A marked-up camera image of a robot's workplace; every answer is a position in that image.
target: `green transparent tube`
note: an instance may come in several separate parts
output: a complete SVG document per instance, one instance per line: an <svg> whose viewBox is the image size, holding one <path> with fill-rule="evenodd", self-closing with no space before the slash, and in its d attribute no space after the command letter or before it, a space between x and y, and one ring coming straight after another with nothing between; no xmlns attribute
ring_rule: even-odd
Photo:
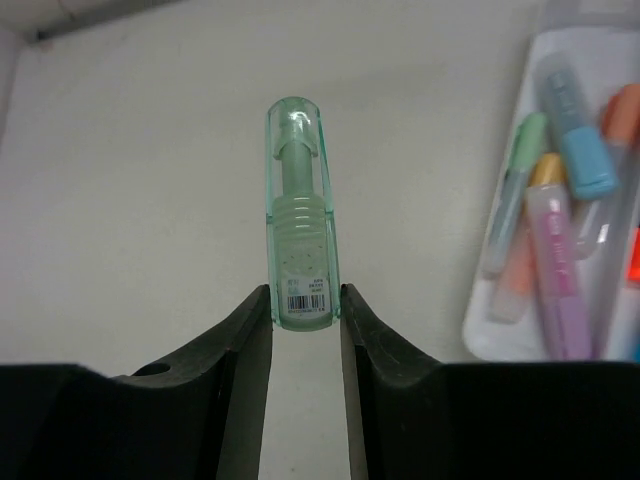
<svg viewBox="0 0 640 480"><path fill-rule="evenodd" d="M333 197L320 112L287 97L267 113L267 246L273 321L313 331L340 317Z"/></svg>

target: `screw hole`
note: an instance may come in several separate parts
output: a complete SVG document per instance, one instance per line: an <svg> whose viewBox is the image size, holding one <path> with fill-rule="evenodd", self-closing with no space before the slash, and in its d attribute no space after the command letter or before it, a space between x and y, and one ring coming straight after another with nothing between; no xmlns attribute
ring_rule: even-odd
<svg viewBox="0 0 640 480"><path fill-rule="evenodd" d="M136 373L133 374L134 377L148 377L150 375L159 375L161 373L165 373L171 370L171 365L166 363L151 363L149 365L145 365Z"/></svg>

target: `purple tube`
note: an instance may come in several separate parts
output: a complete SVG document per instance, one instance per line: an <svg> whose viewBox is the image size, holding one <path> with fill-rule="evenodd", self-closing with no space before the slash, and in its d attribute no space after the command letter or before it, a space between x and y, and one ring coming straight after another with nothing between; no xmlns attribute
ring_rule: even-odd
<svg viewBox="0 0 640 480"><path fill-rule="evenodd" d="M554 360L590 359L589 317L578 286L566 190L559 184L529 187L526 200L549 355Z"/></svg>

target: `barcode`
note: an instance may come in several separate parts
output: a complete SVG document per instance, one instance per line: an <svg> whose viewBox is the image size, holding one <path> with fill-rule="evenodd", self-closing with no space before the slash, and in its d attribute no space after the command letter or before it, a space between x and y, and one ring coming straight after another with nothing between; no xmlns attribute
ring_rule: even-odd
<svg viewBox="0 0 640 480"><path fill-rule="evenodd" d="M289 311L319 310L324 311L324 295L296 295L287 297Z"/></svg>

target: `white label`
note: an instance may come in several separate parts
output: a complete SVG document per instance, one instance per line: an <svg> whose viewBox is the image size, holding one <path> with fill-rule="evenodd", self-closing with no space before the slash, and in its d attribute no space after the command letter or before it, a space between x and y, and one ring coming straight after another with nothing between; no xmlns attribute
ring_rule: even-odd
<svg viewBox="0 0 640 480"><path fill-rule="evenodd" d="M627 13L633 0L582 0L581 13Z"/></svg>
<svg viewBox="0 0 640 480"><path fill-rule="evenodd" d="M296 318L318 318L331 311L329 281L287 274L282 278L282 310Z"/></svg>

